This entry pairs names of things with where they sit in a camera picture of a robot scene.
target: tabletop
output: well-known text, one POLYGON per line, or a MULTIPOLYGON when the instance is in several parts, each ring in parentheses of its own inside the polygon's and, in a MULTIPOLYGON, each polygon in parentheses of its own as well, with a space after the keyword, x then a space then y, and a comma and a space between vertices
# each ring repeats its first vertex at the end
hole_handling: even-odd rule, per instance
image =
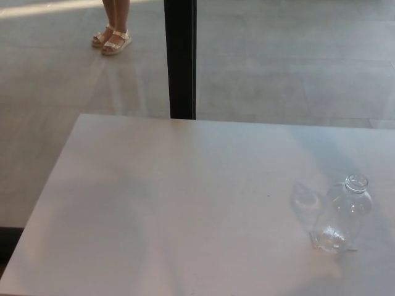
POLYGON ((394 131, 82 115, 0 281, 39 296, 395 295, 394 131), (313 249, 370 180, 357 252, 313 249))

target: empty water bottle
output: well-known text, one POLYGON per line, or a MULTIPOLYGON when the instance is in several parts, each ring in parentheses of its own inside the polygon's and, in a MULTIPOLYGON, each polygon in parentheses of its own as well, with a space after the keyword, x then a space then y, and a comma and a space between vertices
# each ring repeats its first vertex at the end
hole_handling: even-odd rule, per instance
POLYGON ((317 247, 331 253, 354 248, 362 221, 372 209, 367 186, 365 176, 350 175, 345 183, 328 191, 328 204, 318 215, 312 231, 312 240, 317 247))

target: leg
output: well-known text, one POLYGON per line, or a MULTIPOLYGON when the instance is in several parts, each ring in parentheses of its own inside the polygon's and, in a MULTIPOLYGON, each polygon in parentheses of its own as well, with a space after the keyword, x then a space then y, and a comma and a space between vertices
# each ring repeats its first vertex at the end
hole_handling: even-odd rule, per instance
POLYGON ((115 0, 102 0, 110 26, 115 28, 115 0))
MULTIPOLYGON (((107 44, 112 43, 116 46, 127 45, 130 43, 130 38, 127 36, 127 31, 128 31, 127 21, 128 21, 130 0, 114 0, 114 4, 115 4, 115 31, 119 33, 112 35, 111 38, 108 40, 109 43, 107 44)), ((102 49, 103 54, 108 54, 108 53, 115 54, 115 52, 117 51, 118 50, 113 46, 106 46, 106 45, 102 49)))
POLYGON ((92 39, 92 46, 102 47, 115 30, 115 3, 114 0, 102 0, 104 10, 106 11, 107 18, 109 19, 109 26, 103 33, 96 34, 92 39))
POLYGON ((121 33, 126 33, 126 22, 128 21, 130 0, 115 1, 115 29, 121 33))

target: floor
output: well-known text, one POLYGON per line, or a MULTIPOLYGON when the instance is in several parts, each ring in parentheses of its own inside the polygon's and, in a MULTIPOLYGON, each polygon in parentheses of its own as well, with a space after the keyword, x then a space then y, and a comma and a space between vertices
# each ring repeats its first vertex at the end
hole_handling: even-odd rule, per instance
MULTIPOLYGON (((80 113, 164 117, 163 3, 131 0, 103 58, 101 0, 0 1, 0 226, 23 227, 80 113)), ((395 128, 395 0, 198 0, 198 119, 395 128)))

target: bottle opening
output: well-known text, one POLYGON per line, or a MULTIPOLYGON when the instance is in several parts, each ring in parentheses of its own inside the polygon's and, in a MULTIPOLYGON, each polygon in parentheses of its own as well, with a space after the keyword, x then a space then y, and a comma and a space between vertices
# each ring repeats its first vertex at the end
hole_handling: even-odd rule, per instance
POLYGON ((355 193, 363 193, 368 187, 368 179, 361 174, 349 175, 346 179, 346 187, 355 193))

